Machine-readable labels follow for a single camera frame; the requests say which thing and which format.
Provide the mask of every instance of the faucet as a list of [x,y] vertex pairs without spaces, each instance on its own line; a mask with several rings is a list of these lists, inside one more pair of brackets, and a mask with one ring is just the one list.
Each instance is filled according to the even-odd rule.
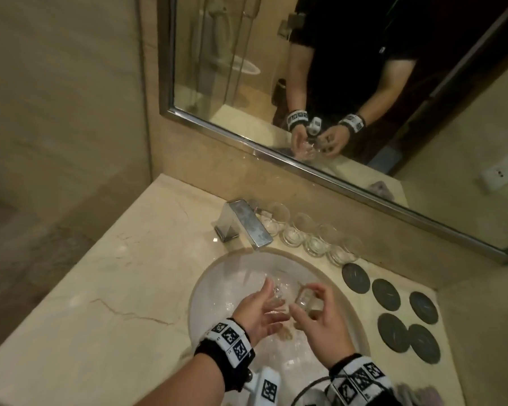
[[243,228],[248,235],[250,245],[254,250],[273,242],[273,237],[267,232],[256,213],[244,199],[226,202],[220,213],[220,218],[214,225],[214,230],[222,242],[228,242],[239,236],[240,228]]

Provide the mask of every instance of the person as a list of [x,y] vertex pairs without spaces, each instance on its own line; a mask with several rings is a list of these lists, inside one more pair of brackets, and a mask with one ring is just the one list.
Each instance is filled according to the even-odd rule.
[[401,94],[428,36],[427,0],[298,0],[302,27],[290,35],[288,129],[297,154],[308,120],[335,157]]
[[[311,317],[296,304],[289,305],[290,314],[297,322],[296,327],[304,331],[312,352],[329,370],[331,376],[344,373],[350,375],[347,379],[333,379],[332,385],[338,386],[340,397],[333,394],[332,404],[346,405],[355,402],[354,405],[400,405],[389,390],[388,378],[370,358],[356,353],[346,323],[335,304],[332,289],[323,284],[308,284],[306,287],[323,300],[324,306],[322,311],[311,314]],[[247,296],[239,303],[232,318],[228,320],[228,323],[235,322],[244,329],[253,348],[265,337],[277,333],[283,327],[282,322],[290,319],[290,314],[274,311],[284,302],[272,299],[273,295],[273,281],[268,278],[260,291]],[[222,350],[217,348],[220,353],[200,351],[199,348],[204,344],[216,345],[204,339],[196,349],[194,357],[184,367],[143,397],[136,406],[219,406],[225,391],[229,390],[228,386],[234,385],[232,381],[240,374],[238,370],[241,366],[231,370],[229,364],[222,363],[227,362]],[[339,403],[339,399],[344,399],[344,402]]]

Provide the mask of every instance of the short sleeve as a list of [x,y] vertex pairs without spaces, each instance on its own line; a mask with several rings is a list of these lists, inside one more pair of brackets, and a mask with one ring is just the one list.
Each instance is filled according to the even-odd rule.
[[428,0],[406,0],[386,29],[388,60],[417,60],[431,36]]
[[319,0],[297,0],[295,12],[305,14],[305,23],[302,28],[296,28],[291,32],[291,43],[316,47],[318,29],[321,24],[320,11]]

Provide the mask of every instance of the metal mirror frame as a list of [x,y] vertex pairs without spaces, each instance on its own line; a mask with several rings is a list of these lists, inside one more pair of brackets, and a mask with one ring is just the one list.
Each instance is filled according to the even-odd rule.
[[480,253],[501,264],[508,264],[508,248],[499,249],[484,241],[457,231],[431,218],[427,218],[408,208],[402,207],[386,199],[380,198],[356,185],[342,181],[334,176],[300,163],[282,155],[270,148],[266,148],[247,138],[234,134],[218,125],[197,118],[174,106],[174,66],[175,66],[175,23],[176,0],[157,0],[157,30],[158,30],[158,71],[159,71],[159,106],[160,115],[176,122],[181,122],[200,133],[218,141],[240,149],[265,161],[278,165],[285,170],[299,175],[311,182],[329,188],[346,197],[350,197],[378,211],[405,221],[408,224],[426,230],[450,242]]

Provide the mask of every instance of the dark disc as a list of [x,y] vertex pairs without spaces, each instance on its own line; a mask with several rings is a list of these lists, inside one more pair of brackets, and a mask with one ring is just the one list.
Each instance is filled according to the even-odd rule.
[[396,311],[401,306],[399,292],[385,279],[373,281],[373,295],[378,303],[388,311]]
[[357,264],[342,266],[342,279],[356,293],[367,293],[371,289],[371,280],[365,270]]
[[440,348],[434,336],[421,325],[410,325],[408,338],[416,355],[431,365],[440,361]]
[[438,311],[432,300],[421,292],[410,294],[410,306],[422,321],[429,325],[438,322]]
[[384,343],[399,354],[410,347],[406,326],[395,315],[381,314],[378,318],[378,332]]

